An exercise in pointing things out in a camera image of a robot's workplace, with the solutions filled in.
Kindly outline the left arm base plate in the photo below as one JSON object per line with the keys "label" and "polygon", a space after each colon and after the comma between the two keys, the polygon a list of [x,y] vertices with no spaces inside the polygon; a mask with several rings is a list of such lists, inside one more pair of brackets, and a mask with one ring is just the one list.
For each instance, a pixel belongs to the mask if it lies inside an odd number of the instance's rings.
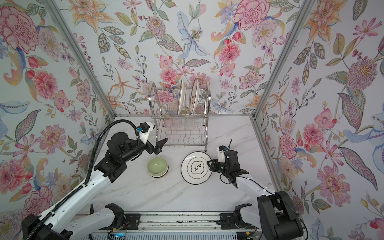
{"label": "left arm base plate", "polygon": [[113,222],[101,230],[138,230],[141,214],[122,214],[113,219]]}

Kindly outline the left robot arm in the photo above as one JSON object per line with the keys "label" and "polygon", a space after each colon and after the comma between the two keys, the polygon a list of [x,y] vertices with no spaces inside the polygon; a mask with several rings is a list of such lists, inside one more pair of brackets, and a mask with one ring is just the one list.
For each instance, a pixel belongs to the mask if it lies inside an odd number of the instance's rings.
{"label": "left robot arm", "polygon": [[114,134],[107,142],[108,150],[90,175],[51,208],[39,215],[30,214],[22,221],[26,240],[78,240],[103,228],[118,229],[127,218],[125,211],[111,203],[101,210],[75,221],[73,218],[91,199],[110,186],[127,169],[127,162],[143,152],[158,155],[168,138],[152,145],[149,133],[140,132],[134,140],[123,132]]}

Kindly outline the white plate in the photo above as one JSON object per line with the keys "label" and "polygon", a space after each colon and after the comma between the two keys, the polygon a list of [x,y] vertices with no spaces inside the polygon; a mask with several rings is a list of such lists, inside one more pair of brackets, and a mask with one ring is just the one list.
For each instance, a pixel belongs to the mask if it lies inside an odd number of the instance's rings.
{"label": "white plate", "polygon": [[211,158],[204,152],[193,152],[187,155],[181,165],[182,178],[191,185],[200,185],[212,175],[207,164]]}

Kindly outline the brown rimmed plate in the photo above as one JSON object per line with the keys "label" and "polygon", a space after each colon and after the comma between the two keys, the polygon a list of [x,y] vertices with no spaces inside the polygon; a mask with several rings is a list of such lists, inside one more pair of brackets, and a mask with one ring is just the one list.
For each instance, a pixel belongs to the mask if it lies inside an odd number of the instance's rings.
{"label": "brown rimmed plate", "polygon": [[190,97],[190,113],[193,115],[195,113],[195,110],[199,104],[199,80],[195,79],[194,84],[191,91],[191,97]]}

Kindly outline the pale green bowl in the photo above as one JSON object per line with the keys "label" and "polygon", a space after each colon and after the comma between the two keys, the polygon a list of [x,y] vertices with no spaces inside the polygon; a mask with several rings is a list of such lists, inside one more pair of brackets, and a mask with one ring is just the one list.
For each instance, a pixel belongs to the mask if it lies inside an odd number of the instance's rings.
{"label": "pale green bowl", "polygon": [[155,157],[148,162],[147,170],[149,173],[154,173],[154,174],[164,173],[164,172],[168,172],[169,165],[165,158]]}

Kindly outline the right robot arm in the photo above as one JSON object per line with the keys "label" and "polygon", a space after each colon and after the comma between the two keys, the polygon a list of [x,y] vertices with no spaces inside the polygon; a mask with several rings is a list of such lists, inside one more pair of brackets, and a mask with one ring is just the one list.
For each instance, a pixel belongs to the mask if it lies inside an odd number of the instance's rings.
{"label": "right robot arm", "polygon": [[304,235],[307,227],[294,209],[289,195],[284,191],[271,190],[250,177],[249,172],[241,168],[237,151],[220,146],[218,158],[208,161],[208,166],[211,172],[221,174],[228,184],[257,202],[255,209],[252,204],[236,206],[231,217],[222,222],[239,229],[254,226],[262,231],[267,240],[293,240]]}

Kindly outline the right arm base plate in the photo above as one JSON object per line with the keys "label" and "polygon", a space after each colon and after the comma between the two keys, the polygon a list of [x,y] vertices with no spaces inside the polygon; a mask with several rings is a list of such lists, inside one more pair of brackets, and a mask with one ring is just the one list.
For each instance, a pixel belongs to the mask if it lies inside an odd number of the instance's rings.
{"label": "right arm base plate", "polygon": [[255,226],[245,223],[239,216],[234,213],[221,213],[217,224],[222,230],[258,230]]}

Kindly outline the patterned plate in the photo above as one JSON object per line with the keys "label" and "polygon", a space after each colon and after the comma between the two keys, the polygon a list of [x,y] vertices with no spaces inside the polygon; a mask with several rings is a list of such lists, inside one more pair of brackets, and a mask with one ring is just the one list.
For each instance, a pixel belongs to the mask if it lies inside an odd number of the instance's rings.
{"label": "patterned plate", "polygon": [[185,96],[186,96],[186,84],[184,79],[181,81],[180,91],[179,91],[179,105],[178,105],[178,115],[181,115],[184,104],[185,104]]}

